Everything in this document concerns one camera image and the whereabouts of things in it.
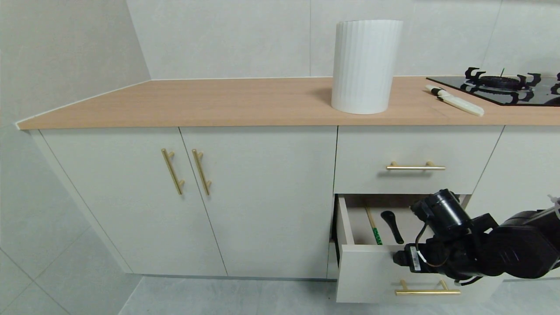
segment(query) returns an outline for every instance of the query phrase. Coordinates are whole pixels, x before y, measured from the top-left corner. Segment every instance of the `black glass cooktop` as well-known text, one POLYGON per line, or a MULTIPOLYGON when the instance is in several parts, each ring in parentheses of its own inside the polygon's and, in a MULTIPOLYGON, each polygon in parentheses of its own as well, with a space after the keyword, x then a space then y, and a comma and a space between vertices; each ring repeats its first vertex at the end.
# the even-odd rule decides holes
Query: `black glass cooktop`
POLYGON ((542 77, 528 73, 517 77, 483 76, 469 68, 465 76, 429 77, 428 80, 467 92, 503 106, 560 106, 560 73, 542 77))

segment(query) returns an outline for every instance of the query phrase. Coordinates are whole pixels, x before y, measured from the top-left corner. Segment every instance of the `white cylindrical container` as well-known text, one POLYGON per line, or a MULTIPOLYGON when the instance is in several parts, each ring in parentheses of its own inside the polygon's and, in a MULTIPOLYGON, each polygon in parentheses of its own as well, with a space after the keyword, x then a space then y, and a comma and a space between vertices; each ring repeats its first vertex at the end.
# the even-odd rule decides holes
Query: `white cylindrical container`
POLYGON ((402 21, 337 24, 331 106, 351 114, 387 110, 402 21))

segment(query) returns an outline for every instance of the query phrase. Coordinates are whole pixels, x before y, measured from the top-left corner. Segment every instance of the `gold bar handle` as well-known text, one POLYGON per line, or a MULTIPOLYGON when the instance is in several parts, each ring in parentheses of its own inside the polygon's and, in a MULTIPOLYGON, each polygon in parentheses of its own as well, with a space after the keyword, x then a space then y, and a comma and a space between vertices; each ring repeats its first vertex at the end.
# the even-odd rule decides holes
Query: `gold bar handle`
POLYGON ((459 295, 460 290, 449 290, 445 281, 440 280, 440 284, 444 287, 443 290, 409 290, 407 283, 401 279, 400 284, 403 286, 402 290, 395 290, 395 295, 459 295))
POLYGON ((200 174, 200 179, 202 180, 202 186, 204 187, 204 191, 206 192, 206 196, 210 196, 210 185, 212 184, 211 180, 206 180, 206 176, 204 176, 204 170, 202 169, 202 156, 204 153, 198 152, 197 149, 193 149, 194 161, 197 163, 198 174, 200 174))
POLYGON ((398 165, 395 161, 385 167, 387 170, 445 170, 445 166, 434 165, 432 161, 425 165, 398 165))
POLYGON ((175 188, 177 188, 177 193, 183 194, 183 185, 185 184, 184 180, 178 181, 177 175, 175 174, 175 170, 173 169, 173 164, 171 163, 171 158, 175 155, 173 151, 167 153, 167 150, 161 149, 161 153, 164 155, 165 164, 167 164, 167 168, 169 173, 171 173, 171 179, 175 183, 175 188))

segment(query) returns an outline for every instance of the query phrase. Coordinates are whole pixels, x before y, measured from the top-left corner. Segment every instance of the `white cabinet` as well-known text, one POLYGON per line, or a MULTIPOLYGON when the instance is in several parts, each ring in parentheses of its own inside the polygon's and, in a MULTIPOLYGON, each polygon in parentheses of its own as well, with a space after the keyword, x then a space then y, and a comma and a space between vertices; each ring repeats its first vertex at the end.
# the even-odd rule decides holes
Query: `white cabinet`
MULTIPOLYGON (((422 229, 420 221, 408 208, 420 197, 412 195, 370 195, 337 197, 336 231, 340 255, 337 302, 347 303, 464 303, 488 299, 501 283, 499 277, 484 277, 468 286, 455 286, 452 279, 439 274, 415 274, 409 267, 393 262, 393 253, 404 248, 398 245, 380 214, 395 213, 399 231, 407 243, 413 243, 422 229), (383 245, 377 245, 368 220, 368 205, 383 245), (404 280, 410 290, 439 290, 439 295, 397 295, 404 280), (458 294, 442 294, 444 281, 458 294)), ((421 238, 433 236, 428 229, 421 238)))
POLYGON ((41 132, 134 273, 226 275, 178 128, 41 132))
MULTIPOLYGON (((560 197, 559 145, 560 127, 506 126, 467 213, 490 213, 502 224, 518 212, 552 207, 547 195, 560 197)), ((560 268, 546 277, 560 277, 560 268)))
POLYGON ((181 133, 228 275, 326 278, 337 127, 181 133))
POLYGON ((471 194, 502 128, 340 126, 334 192, 471 194), (387 170, 392 162, 397 169, 387 170), (441 167, 418 170, 430 163, 441 167))

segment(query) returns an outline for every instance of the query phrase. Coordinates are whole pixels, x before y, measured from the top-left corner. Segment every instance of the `robotic arm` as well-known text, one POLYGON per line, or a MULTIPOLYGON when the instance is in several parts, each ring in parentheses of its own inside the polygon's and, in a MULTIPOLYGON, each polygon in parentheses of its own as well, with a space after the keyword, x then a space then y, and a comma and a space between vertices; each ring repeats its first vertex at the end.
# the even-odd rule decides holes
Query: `robotic arm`
POLYGON ((471 219, 447 189, 417 201, 410 209, 424 227, 416 242, 396 252, 393 261, 411 272, 443 274, 468 285, 504 272, 536 279, 560 266, 557 200, 552 208, 523 211, 501 225, 490 214, 471 219), (428 226, 434 236, 418 243, 428 226))

